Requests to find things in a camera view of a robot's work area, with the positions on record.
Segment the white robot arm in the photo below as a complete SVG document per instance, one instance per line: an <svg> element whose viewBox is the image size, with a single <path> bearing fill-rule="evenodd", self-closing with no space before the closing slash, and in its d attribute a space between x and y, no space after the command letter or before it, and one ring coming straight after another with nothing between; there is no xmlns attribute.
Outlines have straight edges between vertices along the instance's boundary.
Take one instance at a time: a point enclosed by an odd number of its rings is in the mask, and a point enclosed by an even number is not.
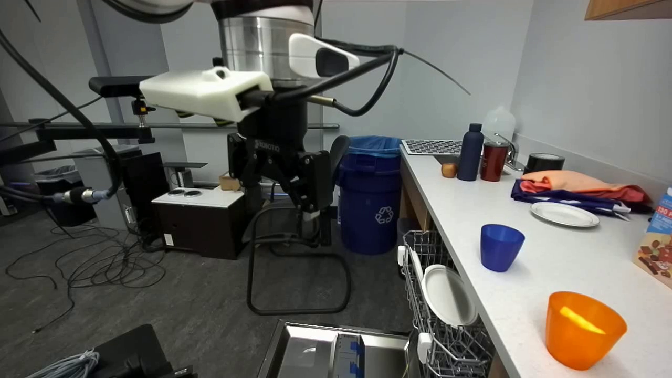
<svg viewBox="0 0 672 378"><path fill-rule="evenodd" d="M249 192L259 179L281 184L304 219L331 201L330 154L307 154L307 102L360 65L360 57L313 34L313 0L106 0L148 22L207 1L219 26L221 63L166 72L137 84L148 104L238 126L244 159L234 168Z"/></svg>

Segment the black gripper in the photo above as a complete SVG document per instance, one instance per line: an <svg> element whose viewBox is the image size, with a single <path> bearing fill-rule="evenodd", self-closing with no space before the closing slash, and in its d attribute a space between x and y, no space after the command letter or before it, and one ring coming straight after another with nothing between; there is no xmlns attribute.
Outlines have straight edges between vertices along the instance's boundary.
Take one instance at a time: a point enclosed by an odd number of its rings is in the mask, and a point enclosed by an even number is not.
<svg viewBox="0 0 672 378"><path fill-rule="evenodd" d="M279 183L301 209L301 220L313 226L301 231L308 245L324 244L324 209L330 206L330 155L307 154L307 99L293 85L275 92L253 87L239 96L250 110L238 129L246 141L241 180L253 188L263 177Z"/></svg>

